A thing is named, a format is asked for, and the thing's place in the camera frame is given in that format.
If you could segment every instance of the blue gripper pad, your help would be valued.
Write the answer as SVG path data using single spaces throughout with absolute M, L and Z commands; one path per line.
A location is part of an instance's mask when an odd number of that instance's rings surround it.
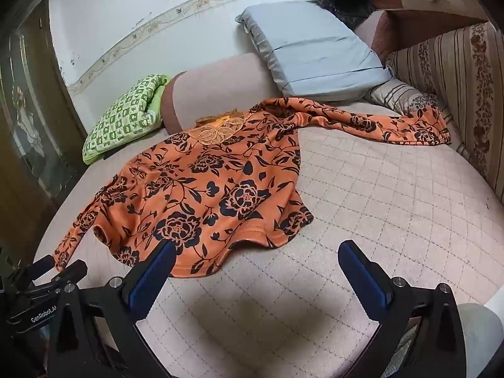
M 134 321 L 147 317 L 166 279 L 171 275 L 176 259 L 175 243 L 166 243 L 154 259 L 150 261 L 149 266 L 139 277 L 137 284 L 130 290 L 126 301 L 130 316 Z
M 367 316 L 373 321 L 380 322 L 392 300 L 391 287 L 384 283 L 383 279 L 379 280 L 379 276 L 383 274 L 386 276 L 385 272 L 376 263 L 371 263 L 353 240 L 346 240 L 340 244 L 338 262 Z M 382 272 L 378 277 L 372 264 Z

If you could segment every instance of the light blue pillow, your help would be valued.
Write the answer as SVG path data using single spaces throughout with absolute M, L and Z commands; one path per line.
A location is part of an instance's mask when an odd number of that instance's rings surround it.
M 327 10 L 307 1 L 253 5 L 236 17 L 286 97 L 357 100 L 392 79 L 378 56 Z

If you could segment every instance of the striped cushion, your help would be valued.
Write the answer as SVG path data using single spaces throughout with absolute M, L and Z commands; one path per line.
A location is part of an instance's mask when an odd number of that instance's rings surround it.
M 435 95 L 424 94 L 395 78 L 370 89 L 364 96 L 366 100 L 390 108 L 399 115 L 406 115 L 423 109 L 426 105 L 433 105 L 432 97 Z
M 447 32 L 391 54 L 397 78 L 448 104 L 471 164 L 504 197 L 504 39 L 489 23 Z

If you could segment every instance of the wallpaper border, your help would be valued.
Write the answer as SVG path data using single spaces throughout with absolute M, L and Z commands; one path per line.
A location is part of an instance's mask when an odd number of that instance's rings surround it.
M 110 48 L 93 65 L 91 65 L 91 67 L 89 67 L 89 69 L 75 83 L 67 86 L 69 93 L 71 95 L 80 93 L 109 65 L 113 64 L 113 62 L 141 42 L 147 40 L 150 36 L 157 34 L 170 25 L 184 20 L 185 18 L 224 5 L 230 1 L 235 0 L 188 0 L 176 7 L 170 8 L 170 10 L 165 11 L 130 32 L 126 37 Z

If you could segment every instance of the green patterned cushion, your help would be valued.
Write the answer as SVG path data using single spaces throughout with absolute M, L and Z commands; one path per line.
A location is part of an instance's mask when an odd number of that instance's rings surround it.
M 116 100 L 86 138 L 84 162 L 90 165 L 104 152 L 158 128 L 162 121 L 158 102 L 167 82 L 166 75 L 148 75 Z

